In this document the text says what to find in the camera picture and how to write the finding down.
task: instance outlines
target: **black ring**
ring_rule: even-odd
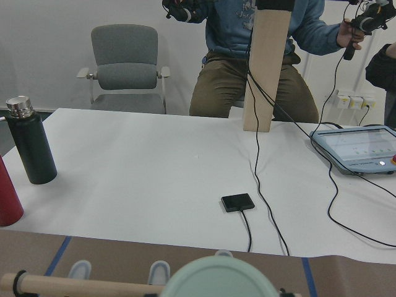
[[[27,272],[27,271],[26,270],[21,270],[15,276],[14,283],[12,284],[12,291],[14,292],[15,297],[38,297],[38,294],[35,294],[35,293],[22,293],[22,294],[20,294],[18,292],[17,285],[18,285],[19,278],[25,272]]]

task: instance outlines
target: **dark green bottle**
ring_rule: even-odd
[[[41,116],[28,96],[10,98],[6,103],[10,111],[6,116],[8,126],[29,181],[32,184],[52,181],[57,172]]]

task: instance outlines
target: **blue sweatshirt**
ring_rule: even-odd
[[[206,21],[206,44],[210,51],[245,58],[253,27],[256,0],[202,1],[196,10],[199,20]],[[338,51],[337,34],[340,24],[326,25],[319,20],[324,0],[296,0],[291,13],[285,54],[294,51],[293,40],[311,54]]]

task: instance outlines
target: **light green round object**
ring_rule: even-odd
[[[252,265],[232,257],[210,256],[182,267],[160,297],[279,297]]]

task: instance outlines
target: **person's left hand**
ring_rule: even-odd
[[[350,21],[348,19],[345,19],[340,24],[340,30],[338,31],[337,35],[337,43],[342,48],[346,48],[349,42],[352,40],[354,41],[353,47],[356,50],[361,50],[359,42],[362,42],[364,40],[364,32],[359,29],[353,28],[349,23]]]

